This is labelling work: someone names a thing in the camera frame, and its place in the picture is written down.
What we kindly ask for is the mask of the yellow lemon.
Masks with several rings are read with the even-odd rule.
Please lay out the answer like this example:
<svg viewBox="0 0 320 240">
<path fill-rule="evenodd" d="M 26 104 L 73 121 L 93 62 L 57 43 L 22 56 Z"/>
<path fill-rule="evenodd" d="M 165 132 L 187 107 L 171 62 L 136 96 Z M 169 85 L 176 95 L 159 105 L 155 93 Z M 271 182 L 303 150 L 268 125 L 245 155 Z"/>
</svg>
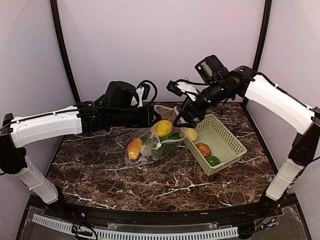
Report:
<svg viewBox="0 0 320 240">
<path fill-rule="evenodd" d="M 168 120 L 161 120 L 150 128 L 151 133 L 155 133 L 158 137 L 168 136 L 173 131 L 173 124 Z"/>
</svg>

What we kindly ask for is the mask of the clear zip top bag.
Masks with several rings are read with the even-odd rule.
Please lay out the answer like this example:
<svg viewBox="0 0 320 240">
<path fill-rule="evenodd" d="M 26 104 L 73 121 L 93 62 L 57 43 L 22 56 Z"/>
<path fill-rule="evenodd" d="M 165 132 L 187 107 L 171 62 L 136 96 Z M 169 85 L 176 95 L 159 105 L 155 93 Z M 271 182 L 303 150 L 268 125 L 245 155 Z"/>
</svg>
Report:
<svg viewBox="0 0 320 240">
<path fill-rule="evenodd" d="M 185 127 L 174 127 L 179 115 L 178 108 L 155 105 L 154 110 L 161 120 L 150 128 L 138 130 L 128 144 L 124 160 L 129 166 L 143 166 L 162 160 L 175 150 L 188 136 Z"/>
</svg>

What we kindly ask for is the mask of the green white bok choy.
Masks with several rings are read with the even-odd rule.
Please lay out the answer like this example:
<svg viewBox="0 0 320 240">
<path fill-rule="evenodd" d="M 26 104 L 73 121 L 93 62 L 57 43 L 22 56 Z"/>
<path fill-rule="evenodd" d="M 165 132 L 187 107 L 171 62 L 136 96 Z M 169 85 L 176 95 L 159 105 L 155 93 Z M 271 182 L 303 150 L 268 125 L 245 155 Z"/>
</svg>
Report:
<svg viewBox="0 0 320 240">
<path fill-rule="evenodd" d="M 145 142 L 143 154 L 162 159 L 174 150 L 180 142 L 181 138 L 178 132 L 170 133 L 164 137 L 158 137 L 155 133 L 151 133 Z"/>
</svg>

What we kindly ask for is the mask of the orange yellow mango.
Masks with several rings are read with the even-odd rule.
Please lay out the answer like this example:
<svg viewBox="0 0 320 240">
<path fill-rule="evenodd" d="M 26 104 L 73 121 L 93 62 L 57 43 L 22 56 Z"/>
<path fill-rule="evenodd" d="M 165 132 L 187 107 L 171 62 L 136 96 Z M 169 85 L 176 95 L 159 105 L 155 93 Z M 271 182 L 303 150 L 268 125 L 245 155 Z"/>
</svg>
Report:
<svg viewBox="0 0 320 240">
<path fill-rule="evenodd" d="M 127 154 L 128 154 L 128 158 L 131 161 L 137 160 L 141 152 L 142 145 L 143 145 L 143 141 L 140 138 L 133 139 L 132 142 L 128 145 Z"/>
</svg>

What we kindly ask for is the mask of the brown potato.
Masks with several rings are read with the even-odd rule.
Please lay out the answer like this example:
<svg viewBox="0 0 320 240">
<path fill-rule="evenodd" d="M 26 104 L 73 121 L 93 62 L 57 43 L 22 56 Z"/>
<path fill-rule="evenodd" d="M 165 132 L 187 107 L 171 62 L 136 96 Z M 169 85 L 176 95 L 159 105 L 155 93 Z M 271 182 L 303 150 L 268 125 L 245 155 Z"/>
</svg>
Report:
<svg viewBox="0 0 320 240">
<path fill-rule="evenodd" d="M 205 158 L 210 157 L 212 155 L 211 149 L 207 144 L 199 142 L 195 146 Z"/>
</svg>

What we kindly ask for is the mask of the green pepper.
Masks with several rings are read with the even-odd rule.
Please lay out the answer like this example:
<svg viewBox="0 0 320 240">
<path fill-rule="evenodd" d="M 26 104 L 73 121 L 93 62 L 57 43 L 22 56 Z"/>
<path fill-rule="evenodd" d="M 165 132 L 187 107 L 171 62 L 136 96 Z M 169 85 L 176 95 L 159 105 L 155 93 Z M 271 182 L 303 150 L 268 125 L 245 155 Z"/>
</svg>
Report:
<svg viewBox="0 0 320 240">
<path fill-rule="evenodd" d="M 219 160 L 218 157 L 214 156 L 214 155 L 211 155 L 211 156 L 208 156 L 205 158 L 206 161 L 208 162 L 208 164 L 211 166 L 211 167 L 214 167 L 216 165 L 219 165 L 221 163 L 221 161 Z"/>
</svg>

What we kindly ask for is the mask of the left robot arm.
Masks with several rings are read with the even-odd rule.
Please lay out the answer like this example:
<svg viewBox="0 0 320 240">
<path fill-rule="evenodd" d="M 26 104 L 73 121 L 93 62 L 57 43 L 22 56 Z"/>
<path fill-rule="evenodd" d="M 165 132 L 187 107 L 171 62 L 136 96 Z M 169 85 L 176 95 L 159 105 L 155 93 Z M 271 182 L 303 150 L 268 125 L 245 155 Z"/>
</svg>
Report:
<svg viewBox="0 0 320 240">
<path fill-rule="evenodd" d="M 92 101 L 25 117 L 8 113 L 0 128 L 0 173 L 19 179 L 58 217 L 67 218 L 71 208 L 65 203 L 62 190 L 44 176 L 44 170 L 38 168 L 40 161 L 33 162 L 32 158 L 44 157 L 43 165 L 49 167 L 49 158 L 54 154 L 49 144 L 57 144 L 64 136 L 114 127 L 149 128 L 160 119 L 149 104 L 120 108 Z"/>
</svg>

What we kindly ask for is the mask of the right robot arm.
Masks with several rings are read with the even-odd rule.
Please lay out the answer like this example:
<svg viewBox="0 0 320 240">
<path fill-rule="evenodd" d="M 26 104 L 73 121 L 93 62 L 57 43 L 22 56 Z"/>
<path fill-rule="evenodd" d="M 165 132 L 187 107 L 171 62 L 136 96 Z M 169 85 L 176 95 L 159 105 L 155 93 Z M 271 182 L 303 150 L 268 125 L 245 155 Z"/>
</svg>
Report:
<svg viewBox="0 0 320 240">
<path fill-rule="evenodd" d="M 205 118 L 208 108 L 240 96 L 269 110 L 269 120 L 291 128 L 293 143 L 288 156 L 252 212 L 254 216 L 266 217 L 305 168 L 315 161 L 320 140 L 320 110 L 297 100 L 263 73 L 244 65 L 231 71 L 208 65 L 198 65 L 196 69 L 208 86 L 184 101 L 173 122 L 175 127 L 194 128 L 196 120 Z"/>
</svg>

